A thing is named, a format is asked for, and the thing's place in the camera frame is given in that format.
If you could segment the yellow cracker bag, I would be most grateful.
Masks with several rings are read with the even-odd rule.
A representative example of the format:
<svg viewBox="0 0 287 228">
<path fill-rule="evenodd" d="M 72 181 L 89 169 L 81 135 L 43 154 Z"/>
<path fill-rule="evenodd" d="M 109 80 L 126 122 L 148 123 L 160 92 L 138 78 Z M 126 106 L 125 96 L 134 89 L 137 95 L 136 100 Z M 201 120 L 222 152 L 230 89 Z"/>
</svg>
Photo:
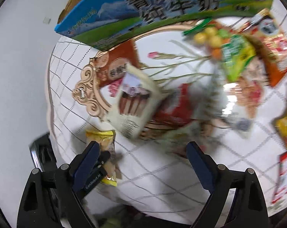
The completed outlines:
<svg viewBox="0 0 287 228">
<path fill-rule="evenodd" d="M 90 142 L 97 142 L 100 146 L 100 159 L 106 175 L 102 180 L 102 183 L 110 186 L 117 187 L 118 172 L 116 169 L 116 151 L 115 151 L 115 136 L 114 130 L 98 131 L 87 130 L 86 139 L 87 144 Z"/>
</svg>

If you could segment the red snack packet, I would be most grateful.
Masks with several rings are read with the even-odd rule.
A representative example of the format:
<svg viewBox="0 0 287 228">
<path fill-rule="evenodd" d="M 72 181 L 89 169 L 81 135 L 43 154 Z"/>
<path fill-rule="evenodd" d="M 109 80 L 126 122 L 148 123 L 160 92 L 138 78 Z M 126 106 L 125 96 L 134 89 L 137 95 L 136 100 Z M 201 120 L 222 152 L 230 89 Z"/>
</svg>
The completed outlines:
<svg viewBox="0 0 287 228">
<path fill-rule="evenodd" d="M 191 101 L 190 87 L 183 83 L 174 89 L 157 108 L 150 123 L 177 129 L 194 121 L 195 105 Z"/>
</svg>

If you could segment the orange panda snack bag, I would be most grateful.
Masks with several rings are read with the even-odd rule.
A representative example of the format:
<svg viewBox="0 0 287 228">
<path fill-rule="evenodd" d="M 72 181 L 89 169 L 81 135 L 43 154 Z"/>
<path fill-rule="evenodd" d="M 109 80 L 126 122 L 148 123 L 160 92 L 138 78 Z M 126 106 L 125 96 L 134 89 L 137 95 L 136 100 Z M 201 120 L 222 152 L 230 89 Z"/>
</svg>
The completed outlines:
<svg viewBox="0 0 287 228">
<path fill-rule="evenodd" d="M 270 10 L 265 8 L 241 25 L 243 34 L 262 58 L 271 87 L 287 74 L 287 37 Z"/>
</svg>

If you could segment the chocolate stick biscuit box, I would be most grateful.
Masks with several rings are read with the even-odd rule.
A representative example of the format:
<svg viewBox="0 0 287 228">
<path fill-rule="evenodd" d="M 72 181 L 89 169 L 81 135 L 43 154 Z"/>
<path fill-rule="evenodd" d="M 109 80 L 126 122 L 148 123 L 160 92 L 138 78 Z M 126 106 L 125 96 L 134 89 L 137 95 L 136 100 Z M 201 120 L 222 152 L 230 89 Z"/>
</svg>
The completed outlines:
<svg viewBox="0 0 287 228">
<path fill-rule="evenodd" d="M 127 139 L 136 139 L 169 94 L 147 74 L 127 64 L 107 120 Z"/>
</svg>

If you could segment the wall socket left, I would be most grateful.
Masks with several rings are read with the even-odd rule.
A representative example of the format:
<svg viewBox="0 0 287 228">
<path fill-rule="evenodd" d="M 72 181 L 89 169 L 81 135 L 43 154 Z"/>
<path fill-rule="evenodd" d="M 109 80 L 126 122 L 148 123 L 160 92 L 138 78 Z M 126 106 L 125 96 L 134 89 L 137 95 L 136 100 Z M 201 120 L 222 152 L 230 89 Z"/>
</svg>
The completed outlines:
<svg viewBox="0 0 287 228">
<path fill-rule="evenodd" d="M 49 18 L 49 17 L 45 17 L 45 18 L 43 19 L 43 24 L 49 25 L 50 22 L 51 22 L 51 18 Z"/>
</svg>

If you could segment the brown pastry packet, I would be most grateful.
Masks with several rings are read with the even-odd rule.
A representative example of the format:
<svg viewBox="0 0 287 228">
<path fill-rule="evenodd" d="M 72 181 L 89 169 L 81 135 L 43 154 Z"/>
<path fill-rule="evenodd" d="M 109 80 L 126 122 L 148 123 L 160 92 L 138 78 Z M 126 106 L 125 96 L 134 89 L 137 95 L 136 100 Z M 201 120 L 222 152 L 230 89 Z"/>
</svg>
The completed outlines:
<svg viewBox="0 0 287 228">
<path fill-rule="evenodd" d="M 96 77 L 100 88 L 107 86 L 114 81 L 121 79 L 127 65 L 139 68 L 139 58 L 135 41 L 130 39 L 106 51 L 105 54 L 93 59 L 93 66 L 96 70 Z"/>
</svg>

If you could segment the green candy bag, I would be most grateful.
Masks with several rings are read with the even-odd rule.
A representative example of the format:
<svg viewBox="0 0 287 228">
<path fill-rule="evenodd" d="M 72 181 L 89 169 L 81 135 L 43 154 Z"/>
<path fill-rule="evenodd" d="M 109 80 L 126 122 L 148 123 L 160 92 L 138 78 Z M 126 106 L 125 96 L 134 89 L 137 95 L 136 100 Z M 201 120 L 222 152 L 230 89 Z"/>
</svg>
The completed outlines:
<svg viewBox="0 0 287 228">
<path fill-rule="evenodd" d="M 245 36 L 210 17 L 201 20 L 182 34 L 192 37 L 197 46 L 205 46 L 211 57 L 222 63 L 229 82 L 236 82 L 256 57 L 254 46 Z"/>
</svg>

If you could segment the cardboard milk box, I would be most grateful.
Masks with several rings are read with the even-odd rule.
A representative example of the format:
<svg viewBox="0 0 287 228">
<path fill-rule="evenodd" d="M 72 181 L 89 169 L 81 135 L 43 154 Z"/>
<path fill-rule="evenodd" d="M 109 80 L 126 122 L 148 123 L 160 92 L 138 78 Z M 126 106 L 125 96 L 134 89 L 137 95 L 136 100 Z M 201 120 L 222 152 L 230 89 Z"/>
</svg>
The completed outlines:
<svg viewBox="0 0 287 228">
<path fill-rule="evenodd" d="M 250 17 L 273 0 L 69 0 L 55 31 L 101 51 L 159 27 L 204 17 Z"/>
</svg>

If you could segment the small pale snack packet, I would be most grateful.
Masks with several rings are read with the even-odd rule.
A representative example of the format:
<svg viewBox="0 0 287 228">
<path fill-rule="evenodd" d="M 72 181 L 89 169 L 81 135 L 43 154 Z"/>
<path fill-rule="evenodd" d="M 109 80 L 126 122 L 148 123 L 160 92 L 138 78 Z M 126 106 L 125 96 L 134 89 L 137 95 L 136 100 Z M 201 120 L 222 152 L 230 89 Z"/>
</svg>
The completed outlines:
<svg viewBox="0 0 287 228">
<path fill-rule="evenodd" d="M 196 142 L 205 152 L 206 140 L 212 135 L 214 126 L 210 121 L 193 121 L 177 130 L 171 130 L 160 136 L 156 142 L 166 153 L 176 154 L 187 158 L 186 146 L 189 142 Z"/>
</svg>

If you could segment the red panda snack bag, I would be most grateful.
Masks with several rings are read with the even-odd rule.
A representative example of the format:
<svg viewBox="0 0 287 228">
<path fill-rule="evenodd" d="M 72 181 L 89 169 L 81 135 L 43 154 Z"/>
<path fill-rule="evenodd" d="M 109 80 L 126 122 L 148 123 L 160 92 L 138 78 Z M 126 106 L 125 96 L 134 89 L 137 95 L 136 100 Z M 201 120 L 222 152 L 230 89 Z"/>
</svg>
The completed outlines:
<svg viewBox="0 0 287 228">
<path fill-rule="evenodd" d="M 287 195 L 287 151 L 280 155 L 279 160 L 279 178 L 271 204 L 275 204 Z"/>
</svg>

